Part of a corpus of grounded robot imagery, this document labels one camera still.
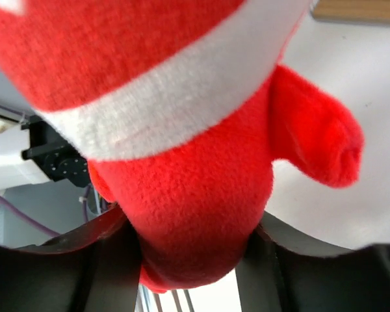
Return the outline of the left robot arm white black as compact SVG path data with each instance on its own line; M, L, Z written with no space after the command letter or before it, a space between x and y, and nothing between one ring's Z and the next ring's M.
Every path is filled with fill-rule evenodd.
M67 179L86 187L86 160L38 116L0 133L0 191Z

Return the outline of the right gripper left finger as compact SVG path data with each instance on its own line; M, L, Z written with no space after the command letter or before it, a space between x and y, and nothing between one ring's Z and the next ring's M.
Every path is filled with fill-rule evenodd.
M0 312L134 311L140 264L118 207L40 246L0 246Z

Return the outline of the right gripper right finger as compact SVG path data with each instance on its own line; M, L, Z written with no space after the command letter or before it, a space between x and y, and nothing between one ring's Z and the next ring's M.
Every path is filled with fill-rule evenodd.
M263 215L236 267L242 311L390 311L390 244L349 250Z

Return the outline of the red shark plush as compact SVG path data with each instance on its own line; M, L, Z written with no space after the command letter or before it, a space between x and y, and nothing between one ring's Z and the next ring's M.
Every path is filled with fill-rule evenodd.
M216 282L244 254L272 163L341 188L364 139L281 63L309 1L0 1L0 69L87 160L138 233L156 293Z

